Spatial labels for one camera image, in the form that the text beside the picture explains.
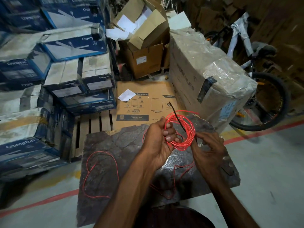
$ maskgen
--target wooden pallet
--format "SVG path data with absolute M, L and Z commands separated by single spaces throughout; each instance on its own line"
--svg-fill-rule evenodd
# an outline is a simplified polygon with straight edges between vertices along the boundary
M 113 130 L 112 114 L 116 115 L 116 110 L 111 110 L 111 112 L 107 110 L 101 113 L 76 117 L 70 161 L 81 160 L 87 134 Z

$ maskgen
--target bicycle seat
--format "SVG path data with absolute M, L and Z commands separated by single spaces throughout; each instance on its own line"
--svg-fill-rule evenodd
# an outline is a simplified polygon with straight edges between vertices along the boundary
M 263 42 L 252 42 L 251 44 L 253 52 L 257 54 L 258 57 L 273 57 L 277 54 L 277 49 Z

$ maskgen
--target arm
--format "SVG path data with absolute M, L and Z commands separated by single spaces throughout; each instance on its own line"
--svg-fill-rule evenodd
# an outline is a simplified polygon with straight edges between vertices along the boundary
M 197 133 L 196 136 L 203 139 L 211 149 L 207 152 L 202 151 L 195 140 L 192 142 L 191 149 L 196 167 L 213 193 L 227 226 L 229 228 L 259 228 L 221 175 L 220 165 L 225 153 L 227 154 L 223 145 L 224 140 L 217 133 Z
M 141 202 L 157 169 L 170 156 L 173 147 L 166 141 L 181 142 L 175 134 L 172 122 L 164 117 L 150 125 L 145 141 L 131 166 L 119 183 L 116 194 L 97 220 L 94 228 L 131 228 Z

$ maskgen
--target coiled red wire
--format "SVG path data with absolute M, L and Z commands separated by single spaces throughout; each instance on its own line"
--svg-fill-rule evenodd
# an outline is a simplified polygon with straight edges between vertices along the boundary
M 175 114 L 176 112 L 187 112 L 187 113 L 193 113 L 193 114 L 197 114 L 196 112 L 192 112 L 192 111 L 187 111 L 187 110 L 177 110 L 177 111 L 174 111 L 172 112 L 171 114 L 169 114 L 167 117 L 166 117 L 166 123 L 165 123 L 165 130 L 167 129 L 166 128 L 166 125 L 169 123 L 169 122 L 173 122 L 173 123 L 177 123 L 177 124 L 181 124 L 181 126 L 183 127 L 183 129 L 185 130 L 186 134 L 187 134 L 187 137 L 184 138 L 180 133 L 176 132 L 176 134 L 178 134 L 179 136 L 181 136 L 183 138 L 183 141 L 181 143 L 178 143 L 178 142 L 175 142 L 175 141 L 172 141 L 172 142 L 167 142 L 167 144 L 169 146 L 173 146 L 173 148 L 179 150 L 179 151 L 185 151 L 192 143 L 193 139 L 195 138 L 195 128 L 194 128 L 194 125 L 193 123 L 188 119 L 186 118 L 184 115 L 179 115 L 179 114 Z M 115 161 L 115 164 L 116 164 L 116 172 L 117 172 L 117 181 L 119 181 L 119 175 L 118 175 L 118 167 L 117 167 L 117 163 L 116 163 L 116 160 L 115 158 L 108 152 L 105 152 L 105 151 L 96 151 L 96 152 L 93 152 L 87 159 L 87 163 L 86 163 L 86 168 L 87 168 L 87 176 L 82 184 L 82 191 L 84 193 L 84 195 L 86 195 L 87 197 L 89 198 L 110 198 L 109 196 L 105 196 L 105 195 L 101 195 L 101 196 L 90 196 L 88 194 L 86 194 L 85 192 L 85 183 L 86 183 L 86 180 L 89 176 L 89 174 L 92 172 L 92 170 L 94 169 L 94 167 L 97 165 L 97 163 L 95 163 L 93 165 L 93 167 L 89 170 L 88 168 L 88 162 L 89 162 L 89 159 L 91 158 L 91 156 L 95 153 L 104 153 L 104 154 L 107 154 L 109 156 L 111 156 L 114 161 Z M 160 188 L 156 187 L 155 185 L 153 184 L 150 184 L 150 187 L 152 189 L 154 189 L 156 192 L 158 192 L 160 195 L 162 195 L 164 198 L 170 200 L 174 197 L 175 195 L 175 192 L 176 192 L 176 180 L 175 180 L 175 170 L 176 169 L 179 169 L 179 168 L 184 168 L 184 167 L 189 167 L 188 169 L 186 169 L 182 174 L 181 176 L 179 177 L 178 180 L 180 180 L 191 168 L 193 168 L 195 166 L 194 164 L 194 160 L 191 164 L 189 165 L 184 165 L 184 166 L 179 166 L 179 165 L 175 165 L 174 168 L 173 168 L 173 183 L 174 183 L 174 192 L 170 195 L 170 196 L 166 196 L 164 195 L 163 193 L 160 192 Z

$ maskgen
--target dark tabletop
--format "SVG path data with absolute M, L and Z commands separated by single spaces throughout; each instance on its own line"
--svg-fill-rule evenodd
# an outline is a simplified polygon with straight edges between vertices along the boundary
M 205 120 L 195 115 L 187 116 L 194 124 L 197 132 L 214 132 L 214 128 Z M 79 194 L 77 204 L 77 226 L 95 223 L 107 203 L 108 198 L 89 198 L 84 195 L 82 185 L 87 176 L 86 162 L 88 157 L 95 151 L 107 151 L 116 159 L 118 166 L 119 178 L 121 179 L 132 160 L 139 152 L 142 146 L 142 138 L 144 131 L 149 126 L 143 124 L 141 126 L 130 126 L 122 128 L 115 132 L 97 132 L 88 134 L 82 156 L 82 169 L 79 183 Z M 180 125 L 174 124 L 175 129 L 185 135 Z M 203 145 L 202 140 L 198 139 L 198 144 L 203 150 L 208 150 L 208 146 Z M 186 151 L 174 150 L 165 165 L 159 169 L 152 183 L 160 188 L 161 193 L 167 197 L 172 196 L 173 190 L 173 168 L 174 165 L 188 165 L 193 162 L 192 151 L 190 147 Z M 116 175 L 116 165 L 114 160 L 109 156 L 101 153 L 94 154 L 88 162 L 89 169 L 94 165 L 95 168 L 86 180 L 85 191 L 90 196 L 108 195 L 112 196 L 118 185 Z M 187 168 L 179 168 L 175 170 L 175 179 Z M 222 174 L 229 183 L 230 187 L 240 185 L 240 177 L 231 159 L 226 158 L 222 165 Z M 197 197 L 210 193 L 210 189 L 200 175 L 196 167 L 190 169 L 180 181 L 176 183 L 176 192 L 171 199 L 165 199 L 154 189 L 149 188 L 143 203 L 148 203 L 152 207 L 162 206 L 169 203 L 175 203 L 180 200 Z

